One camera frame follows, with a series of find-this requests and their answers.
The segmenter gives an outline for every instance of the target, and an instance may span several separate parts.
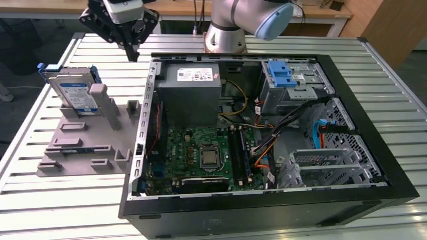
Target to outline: black case frame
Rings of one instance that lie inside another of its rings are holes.
[[[175,238],[291,228],[344,225],[376,210],[398,206],[419,193],[375,128],[372,121],[328,55],[153,53],[153,58],[187,63],[201,58],[299,58],[313,59],[335,88],[345,111],[376,161],[388,186],[281,192],[212,197],[165,197],[128,201],[129,174],[125,175],[119,217],[149,238]]]

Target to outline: white sticker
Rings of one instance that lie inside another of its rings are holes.
[[[261,115],[261,107],[259,106],[255,107],[255,114],[259,116]]]
[[[293,80],[305,80],[303,75],[293,75]]]
[[[268,172],[267,178],[268,178],[268,180],[269,180],[272,183],[275,183],[276,177],[275,177],[275,175],[272,174],[271,171]]]
[[[83,114],[93,114],[93,112],[99,110],[99,105],[93,97],[88,94],[89,87],[85,83],[61,83],[60,87],[76,111]]]
[[[212,68],[181,68],[177,70],[177,81],[179,82],[213,81]]]

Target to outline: computer chassis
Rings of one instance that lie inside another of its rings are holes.
[[[344,225],[419,197],[327,55],[155,53],[140,111],[119,217],[148,239]]]

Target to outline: cpu socket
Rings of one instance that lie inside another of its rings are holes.
[[[200,168],[213,172],[221,166],[220,147],[215,144],[200,145]]]

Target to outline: yellow wire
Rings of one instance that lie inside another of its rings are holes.
[[[236,111],[236,112],[228,112],[228,113],[220,113],[219,115],[220,116],[233,116],[233,115],[237,115],[240,114],[248,107],[248,97],[245,95],[245,92],[243,91],[243,89],[237,86],[237,84],[235,84],[232,81],[227,80],[225,81],[227,83],[231,83],[236,89],[239,89],[240,93],[243,94],[244,96],[244,106],[241,108],[241,110]]]

